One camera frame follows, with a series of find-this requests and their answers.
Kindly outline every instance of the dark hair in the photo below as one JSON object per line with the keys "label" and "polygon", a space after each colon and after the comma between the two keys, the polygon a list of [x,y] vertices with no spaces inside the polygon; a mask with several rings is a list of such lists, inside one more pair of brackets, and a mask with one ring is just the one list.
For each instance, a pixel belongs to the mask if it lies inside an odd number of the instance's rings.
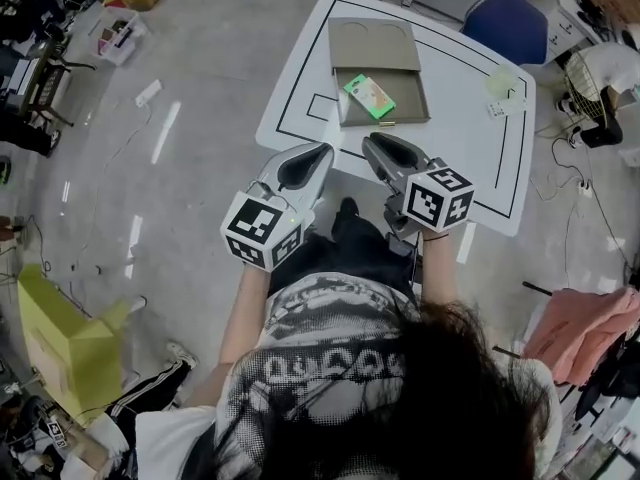
{"label": "dark hair", "polygon": [[[547,430],[548,393],[531,372],[515,365],[507,375],[498,370],[470,310],[425,306],[422,321],[401,318],[396,341],[404,372],[399,398],[391,401],[381,393],[374,408],[337,425],[285,419],[273,400],[262,424],[263,462],[235,478],[338,478],[355,457],[375,460],[378,475],[401,479],[535,477],[535,444]],[[370,406],[364,399],[363,404]],[[219,477],[234,457],[231,436],[241,417],[188,478]]]}

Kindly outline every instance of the black and white t-shirt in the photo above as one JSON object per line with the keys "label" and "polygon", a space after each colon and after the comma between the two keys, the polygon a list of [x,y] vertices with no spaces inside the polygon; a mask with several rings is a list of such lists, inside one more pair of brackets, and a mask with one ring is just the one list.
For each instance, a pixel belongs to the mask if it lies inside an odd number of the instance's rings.
{"label": "black and white t-shirt", "polygon": [[[278,401],[280,414],[317,424],[347,421],[363,410],[363,400],[374,408],[380,393],[385,403],[393,402],[402,386],[394,352],[398,312],[418,319],[410,308],[399,292],[341,273],[311,274],[285,288],[269,301],[258,344],[231,369],[217,407],[137,416],[140,480],[179,480],[194,442],[213,422],[219,439],[238,420],[223,478],[259,464],[261,416],[269,411],[269,400]],[[319,391],[322,396],[315,397]],[[353,464],[343,478],[388,476],[366,458]]]}

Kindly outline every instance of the sneaker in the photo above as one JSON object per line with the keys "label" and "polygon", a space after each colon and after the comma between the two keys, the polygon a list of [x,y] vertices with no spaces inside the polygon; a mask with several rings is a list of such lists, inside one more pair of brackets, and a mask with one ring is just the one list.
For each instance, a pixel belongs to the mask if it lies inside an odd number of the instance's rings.
{"label": "sneaker", "polygon": [[53,132],[53,134],[51,135],[51,149],[49,150],[49,152],[47,153],[47,158],[50,158],[51,155],[53,155],[53,152],[55,151],[55,149],[58,147],[58,144],[60,144],[60,130],[56,130],[55,132]]}
{"label": "sneaker", "polygon": [[568,116],[575,116],[577,114],[576,107],[569,98],[563,98],[556,103],[556,110]]}
{"label": "sneaker", "polygon": [[582,131],[582,128],[580,128],[579,126],[576,126],[571,131],[571,135],[569,135],[569,138],[567,139],[569,146],[571,146],[573,149],[577,149],[584,144],[584,142],[582,142],[582,137],[580,136],[581,131]]}
{"label": "sneaker", "polygon": [[175,341],[170,341],[167,343],[167,352],[171,354],[176,361],[184,361],[193,370],[196,366],[198,366],[198,360],[193,357],[189,352],[187,352],[184,347]]}
{"label": "sneaker", "polygon": [[340,213],[345,217],[347,215],[360,215],[360,210],[358,210],[358,205],[353,197],[345,197],[342,200],[342,203],[340,203]]}

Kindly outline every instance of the blue chair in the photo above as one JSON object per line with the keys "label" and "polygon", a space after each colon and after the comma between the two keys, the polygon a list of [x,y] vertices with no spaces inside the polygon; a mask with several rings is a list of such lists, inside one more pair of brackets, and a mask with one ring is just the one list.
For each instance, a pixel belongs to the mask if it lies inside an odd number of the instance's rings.
{"label": "blue chair", "polygon": [[526,0],[482,0],[461,31],[518,66],[544,64],[547,18]]}

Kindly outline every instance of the white table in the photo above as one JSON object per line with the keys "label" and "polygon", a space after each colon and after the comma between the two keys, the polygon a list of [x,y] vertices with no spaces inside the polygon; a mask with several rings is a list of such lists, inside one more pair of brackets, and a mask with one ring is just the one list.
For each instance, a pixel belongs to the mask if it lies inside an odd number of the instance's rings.
{"label": "white table", "polygon": [[[470,218],[501,233],[518,232],[524,206],[535,121],[536,84],[519,67],[428,18],[378,0],[318,0],[285,64],[256,132],[259,144],[279,151],[309,142],[336,150],[334,168],[378,182],[361,150],[377,127],[340,128],[331,76],[329,17],[401,19],[412,24],[431,119],[383,131],[411,141],[470,178],[476,201]],[[500,64],[518,76],[510,97],[528,109],[492,120],[486,80]]]}

